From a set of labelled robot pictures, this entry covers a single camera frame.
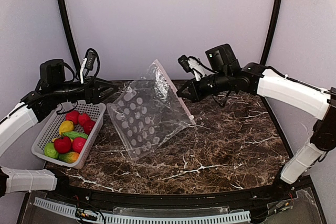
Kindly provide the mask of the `clear zip top bag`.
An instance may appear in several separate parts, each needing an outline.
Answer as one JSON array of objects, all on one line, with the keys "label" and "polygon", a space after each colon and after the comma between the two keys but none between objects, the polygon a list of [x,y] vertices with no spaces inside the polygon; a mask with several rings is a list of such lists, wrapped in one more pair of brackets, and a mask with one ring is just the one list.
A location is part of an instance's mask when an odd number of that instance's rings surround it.
[{"label": "clear zip top bag", "polygon": [[110,119],[131,160],[139,160],[180,131],[194,116],[176,95],[177,88],[158,60],[121,95],[107,104]]}]

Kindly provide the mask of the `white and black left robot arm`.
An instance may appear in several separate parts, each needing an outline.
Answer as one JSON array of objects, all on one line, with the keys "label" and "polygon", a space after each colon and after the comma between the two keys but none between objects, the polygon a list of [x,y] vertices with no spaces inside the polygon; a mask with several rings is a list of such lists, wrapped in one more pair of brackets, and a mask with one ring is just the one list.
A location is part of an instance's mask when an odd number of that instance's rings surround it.
[{"label": "white and black left robot arm", "polygon": [[[1,120],[1,153],[27,130],[42,122],[59,104],[85,101],[99,104],[118,92],[118,86],[97,76],[67,81],[62,59],[48,60],[40,65],[40,79],[34,91],[25,95],[15,108]],[[26,170],[1,167],[1,196],[13,192],[59,190],[69,179],[52,169]]]}]

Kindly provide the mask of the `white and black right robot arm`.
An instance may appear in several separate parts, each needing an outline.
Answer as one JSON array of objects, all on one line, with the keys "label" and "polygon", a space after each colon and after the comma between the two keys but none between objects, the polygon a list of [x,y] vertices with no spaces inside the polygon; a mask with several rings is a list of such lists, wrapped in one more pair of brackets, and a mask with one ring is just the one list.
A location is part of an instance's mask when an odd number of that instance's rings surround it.
[{"label": "white and black right robot arm", "polygon": [[181,67],[194,78],[178,89],[178,97],[200,102],[222,92],[245,92],[281,101],[316,118],[313,134],[280,171],[282,183],[293,184],[335,149],[335,88],[318,88],[259,63],[241,67],[229,44],[206,51],[206,56],[209,68],[194,56],[179,57]]}]

